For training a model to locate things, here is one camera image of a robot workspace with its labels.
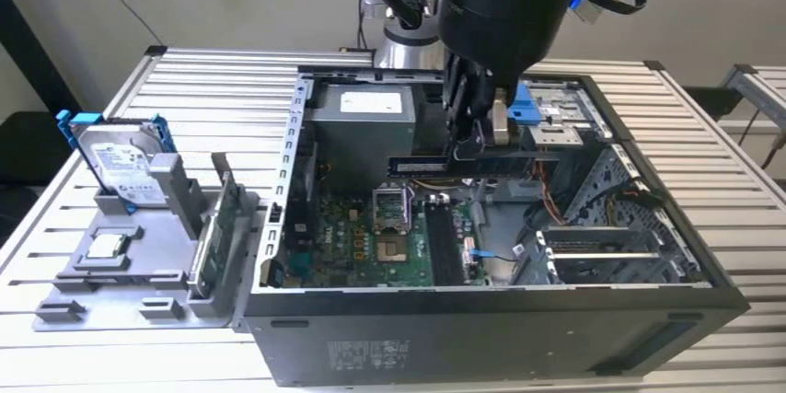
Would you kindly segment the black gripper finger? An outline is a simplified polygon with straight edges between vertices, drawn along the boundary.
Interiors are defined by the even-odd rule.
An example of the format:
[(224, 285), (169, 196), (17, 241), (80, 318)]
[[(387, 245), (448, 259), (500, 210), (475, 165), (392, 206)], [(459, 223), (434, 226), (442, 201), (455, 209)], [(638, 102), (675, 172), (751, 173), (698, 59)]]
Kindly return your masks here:
[(516, 121), (508, 117), (508, 108), (515, 98), (516, 89), (511, 86), (494, 89), (488, 120), (491, 124), (491, 153), (499, 157), (520, 158), (523, 130)]
[(478, 63), (448, 52), (442, 99), (447, 128), (444, 155), (450, 168), (456, 161), (471, 158), (479, 151), (479, 121), (490, 109), (487, 100), (491, 96), (487, 70)]

